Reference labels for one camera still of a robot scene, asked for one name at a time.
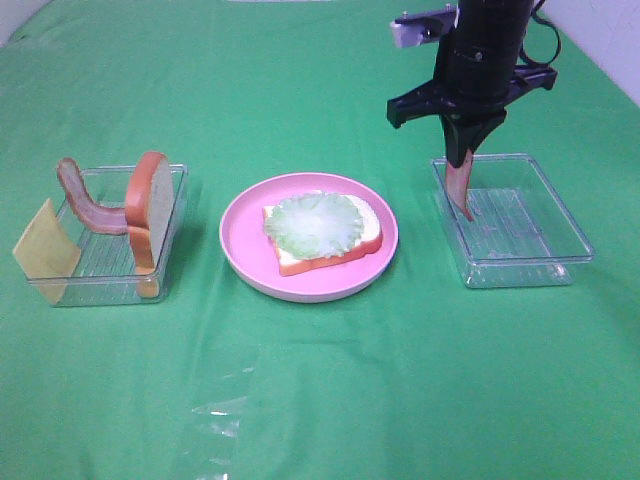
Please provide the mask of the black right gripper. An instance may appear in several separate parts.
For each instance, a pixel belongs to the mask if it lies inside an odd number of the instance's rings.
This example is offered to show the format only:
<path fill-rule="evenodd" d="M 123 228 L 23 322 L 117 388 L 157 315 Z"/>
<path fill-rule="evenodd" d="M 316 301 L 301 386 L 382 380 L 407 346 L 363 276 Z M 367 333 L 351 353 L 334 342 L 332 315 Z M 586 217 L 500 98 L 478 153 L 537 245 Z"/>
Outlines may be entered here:
<path fill-rule="evenodd" d="M 504 107 L 531 90 L 553 88 L 557 71 L 518 62 L 521 43 L 474 44 L 459 34 L 439 42 L 433 78 L 387 102 L 386 117 L 398 128 L 409 120 L 441 115 L 445 154 L 460 168 L 506 119 Z"/>

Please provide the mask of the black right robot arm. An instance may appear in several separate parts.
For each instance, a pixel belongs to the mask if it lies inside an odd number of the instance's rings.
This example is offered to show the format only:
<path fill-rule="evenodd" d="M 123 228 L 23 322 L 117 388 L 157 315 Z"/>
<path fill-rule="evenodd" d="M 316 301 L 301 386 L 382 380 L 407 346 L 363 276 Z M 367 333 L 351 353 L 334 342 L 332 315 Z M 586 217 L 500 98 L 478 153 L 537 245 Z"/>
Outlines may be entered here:
<path fill-rule="evenodd" d="M 557 73 L 527 57 L 531 1 L 460 1 L 454 6 L 404 14 L 390 28 L 399 48 L 435 42 L 433 77 L 387 103 L 394 128 L 430 115 L 441 120 L 446 159 L 459 168 L 506 118 L 509 104 L 534 89 L 553 88 Z"/>

